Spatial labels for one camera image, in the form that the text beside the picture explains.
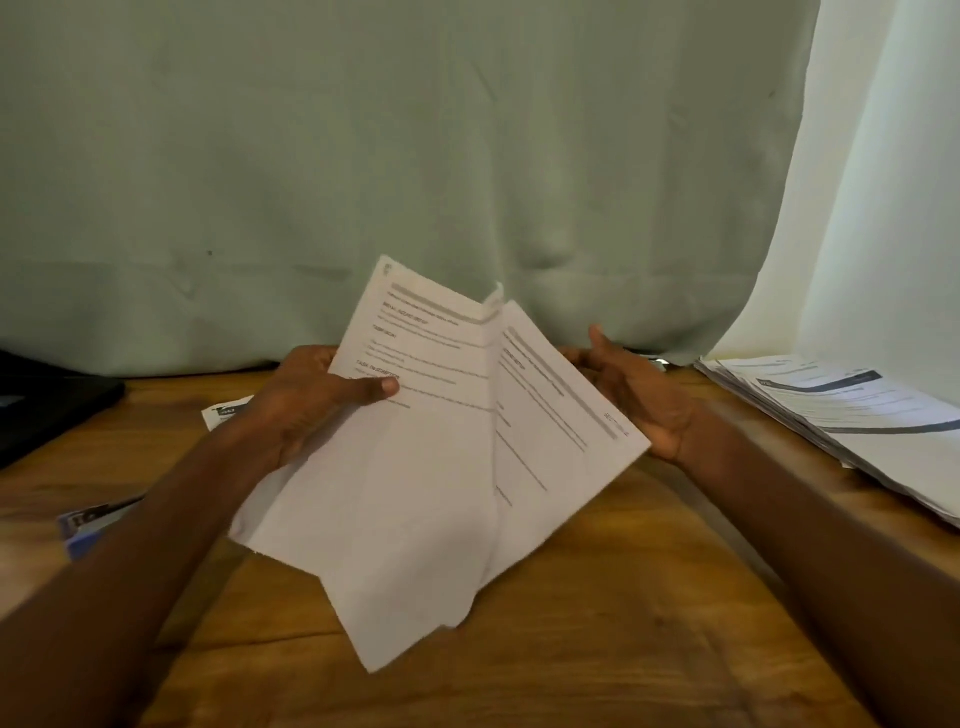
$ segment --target stack of documents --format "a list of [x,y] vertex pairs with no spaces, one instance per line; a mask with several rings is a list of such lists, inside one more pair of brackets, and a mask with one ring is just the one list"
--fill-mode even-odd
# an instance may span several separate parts
[[[330,372],[395,376],[399,394],[319,435],[231,528],[321,578],[368,670],[463,621],[650,445],[502,299],[472,301],[382,257]],[[207,426],[247,400],[206,410]]]
[[960,409],[875,370],[795,354],[696,367],[843,464],[960,527]]

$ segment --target wood grain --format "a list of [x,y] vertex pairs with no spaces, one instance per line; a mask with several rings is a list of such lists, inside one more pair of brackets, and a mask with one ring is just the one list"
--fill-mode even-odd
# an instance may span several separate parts
[[[146,490],[204,435],[200,410],[266,374],[138,380],[0,473],[0,611],[65,563],[57,514]],[[858,518],[960,575],[920,508],[736,401],[677,377]],[[319,580],[223,541],[127,708],[142,726],[876,725],[792,616],[789,592],[681,473],[648,458],[437,633],[374,675]]]

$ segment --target person's left hand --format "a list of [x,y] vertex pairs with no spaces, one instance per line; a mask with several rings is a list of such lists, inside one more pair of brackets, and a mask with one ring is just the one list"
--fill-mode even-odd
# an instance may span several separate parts
[[327,370],[336,352],[336,347],[297,347],[243,412],[231,420],[253,423],[277,439],[277,468],[293,460],[306,440],[343,407],[373,404],[400,391],[399,382],[391,376],[345,379],[330,374]]

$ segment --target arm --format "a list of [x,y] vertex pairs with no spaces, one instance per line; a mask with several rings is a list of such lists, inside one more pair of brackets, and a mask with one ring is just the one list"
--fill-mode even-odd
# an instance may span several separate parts
[[0,725],[108,723],[194,570],[253,487],[340,407],[398,389],[395,379],[327,374],[331,358],[328,348],[294,350],[246,410],[0,623]]
[[564,353],[790,585],[891,725],[960,714],[960,583],[806,486],[642,357],[592,328]]

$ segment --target paper stack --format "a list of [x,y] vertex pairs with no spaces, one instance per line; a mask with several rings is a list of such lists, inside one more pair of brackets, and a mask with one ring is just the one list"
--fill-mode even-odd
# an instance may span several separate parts
[[960,409],[873,369],[796,354],[695,366],[845,465],[960,527]]
[[463,621],[650,445],[501,291],[477,303],[387,257],[330,371],[401,390],[260,483],[230,536],[319,576],[368,670]]

